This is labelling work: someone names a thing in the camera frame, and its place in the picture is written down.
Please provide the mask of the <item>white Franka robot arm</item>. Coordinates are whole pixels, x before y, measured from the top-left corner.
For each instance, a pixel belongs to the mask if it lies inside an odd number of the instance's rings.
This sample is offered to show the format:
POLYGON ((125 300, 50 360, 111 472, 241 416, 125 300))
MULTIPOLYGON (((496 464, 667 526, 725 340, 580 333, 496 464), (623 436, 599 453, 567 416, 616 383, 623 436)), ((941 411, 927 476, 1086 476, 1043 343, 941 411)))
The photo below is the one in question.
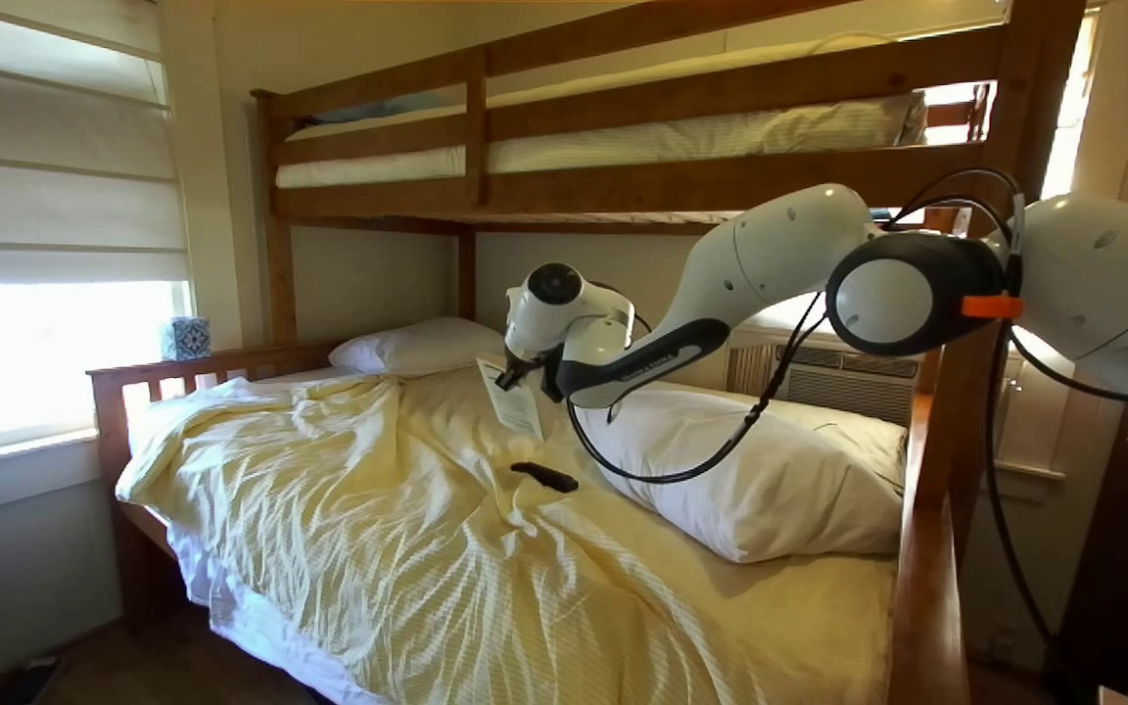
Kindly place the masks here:
POLYGON ((1055 195, 1001 219, 1012 248, 949 236, 880 236, 845 185, 768 198, 692 242, 670 309, 634 340, 634 306, 565 262, 509 288, 513 386, 546 365, 546 386, 610 408, 730 340, 751 314, 820 288, 830 327, 863 352, 909 355, 987 322, 1014 322, 1128 397, 1128 205, 1055 195))

